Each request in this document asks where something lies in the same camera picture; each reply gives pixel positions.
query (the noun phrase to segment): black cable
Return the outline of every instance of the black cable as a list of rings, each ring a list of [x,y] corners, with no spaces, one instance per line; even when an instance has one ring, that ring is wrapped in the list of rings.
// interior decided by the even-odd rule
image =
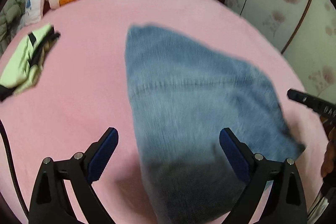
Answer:
[[[21,193],[21,190],[20,190],[20,187],[19,187],[19,183],[17,181],[15,168],[14,168],[13,157],[12,157],[12,153],[11,153],[11,147],[9,145],[9,140],[8,140],[8,137],[7,137],[7,134],[6,134],[6,130],[3,126],[3,124],[2,124],[1,119],[0,119],[0,133],[1,133],[2,140],[3,140],[3,144],[5,145],[9,171],[10,171],[10,175],[12,176],[12,181],[13,181],[13,184],[14,184],[14,189],[15,189],[17,198],[19,199],[22,210],[24,211],[27,219],[29,219],[29,211],[28,211],[28,208],[26,206],[25,201],[23,200],[23,196],[22,196],[22,193]]]

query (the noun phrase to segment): pink mattress cover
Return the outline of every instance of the pink mattress cover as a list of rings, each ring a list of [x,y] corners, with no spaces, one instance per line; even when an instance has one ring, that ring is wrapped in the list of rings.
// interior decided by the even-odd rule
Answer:
[[[38,85],[0,104],[28,206],[44,157],[69,159],[85,151],[108,127],[115,127],[119,145],[93,187],[116,223],[156,223],[140,177],[124,61],[128,27],[147,23],[172,28],[211,49],[247,60],[268,75],[292,134],[307,145],[297,166],[307,206],[312,204],[322,184],[320,166],[327,145],[319,118],[287,99],[289,88],[303,90],[298,77],[279,52],[231,10],[215,0],[79,0],[22,29],[1,58],[0,72],[21,38],[48,22],[62,36],[46,59]],[[27,223],[2,141],[0,170],[0,192],[22,223]],[[264,193],[252,223],[260,217],[267,195]],[[69,196],[78,219],[86,223],[73,192]]]

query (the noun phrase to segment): pink bed sheet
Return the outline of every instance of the pink bed sheet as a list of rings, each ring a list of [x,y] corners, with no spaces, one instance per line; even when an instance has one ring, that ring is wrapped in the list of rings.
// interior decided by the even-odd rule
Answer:
[[[69,159],[75,152],[85,151],[108,127],[115,127],[119,145],[93,187],[116,223],[156,223],[140,177],[124,61],[128,27],[147,23],[172,28],[211,49],[247,60],[269,76],[292,134],[307,145],[297,165],[307,206],[312,204],[322,184],[320,166],[327,145],[319,118],[287,99],[289,88],[303,90],[298,77],[258,31],[228,8],[215,0],[79,0],[22,29],[1,58],[0,71],[21,38],[47,22],[62,36],[46,59],[38,85],[0,104],[28,206],[44,157]],[[27,223],[2,142],[0,170],[2,195],[22,223]],[[252,223],[260,217],[267,195]],[[73,193],[70,199],[79,220],[86,223]]]

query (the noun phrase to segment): light green and black garment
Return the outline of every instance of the light green and black garment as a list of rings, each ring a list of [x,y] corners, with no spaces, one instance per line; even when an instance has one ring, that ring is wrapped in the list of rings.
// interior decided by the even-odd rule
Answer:
[[[26,35],[0,77],[0,101],[38,82],[46,53],[60,37],[50,24]]]

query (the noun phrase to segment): bed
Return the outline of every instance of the bed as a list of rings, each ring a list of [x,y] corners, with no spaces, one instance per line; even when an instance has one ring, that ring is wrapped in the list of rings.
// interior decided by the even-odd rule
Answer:
[[[154,23],[246,60],[271,79],[291,133],[307,146],[297,166],[307,207],[311,206],[322,185],[320,167],[327,145],[323,126],[317,115],[287,99],[288,89],[304,89],[280,53],[224,5],[215,0],[75,1],[23,28],[1,58],[0,72],[21,38],[48,22],[62,36],[46,59],[39,83],[0,105],[27,205],[44,157],[69,159],[75,152],[85,151],[108,127],[115,127],[119,145],[93,188],[116,223],[157,223],[140,177],[124,62],[128,27]],[[17,223],[28,223],[16,197],[2,142],[0,170],[0,193],[5,200],[0,199],[0,206],[5,211],[7,204],[20,221]],[[78,220],[86,223],[70,185],[66,186]],[[251,223],[260,217],[268,193],[264,193]],[[222,223],[224,217],[213,223]]]

